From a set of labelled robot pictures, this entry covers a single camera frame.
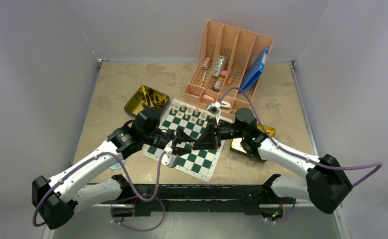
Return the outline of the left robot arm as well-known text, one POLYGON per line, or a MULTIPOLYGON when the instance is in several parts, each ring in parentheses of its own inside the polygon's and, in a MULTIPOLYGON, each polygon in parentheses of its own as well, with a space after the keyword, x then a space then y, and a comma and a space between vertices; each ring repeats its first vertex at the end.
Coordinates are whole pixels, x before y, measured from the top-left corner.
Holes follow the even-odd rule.
POLYGON ((160 129, 159 121, 159 110, 144 109, 135 119, 115 129, 98 148, 77 164, 50 178, 39 176, 34 179, 33 226, 47 225, 50 229, 57 229, 77 211, 102 202, 117 201, 124 204, 133 198, 144 202, 158 200, 158 183, 155 184, 153 193, 141 194, 132 183, 127 170, 124 171, 125 176, 114 176, 95 185, 88 183, 116 163, 124 166, 126 159, 139 152, 145 144, 163 150, 158 161, 158 170, 161 169, 162 161, 167 161, 168 166, 171 166, 177 162, 179 156, 190 153, 190 149, 179 145, 195 142, 195 138, 180 128, 160 129))

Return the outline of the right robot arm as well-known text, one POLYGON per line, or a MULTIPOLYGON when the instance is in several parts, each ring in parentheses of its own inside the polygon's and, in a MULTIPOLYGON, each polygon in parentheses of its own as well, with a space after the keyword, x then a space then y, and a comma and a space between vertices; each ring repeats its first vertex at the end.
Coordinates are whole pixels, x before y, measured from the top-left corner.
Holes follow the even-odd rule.
POLYGON ((218 149, 221 141, 234 138, 241 139, 241 147, 249 156, 276 163, 299 176, 272 176, 262 190, 267 202, 282 197, 308 200, 320 211, 332 214, 352 191, 335 157, 310 155, 274 140, 257 128, 257 119, 249 108, 238 109, 233 123, 209 120, 193 150, 218 149))

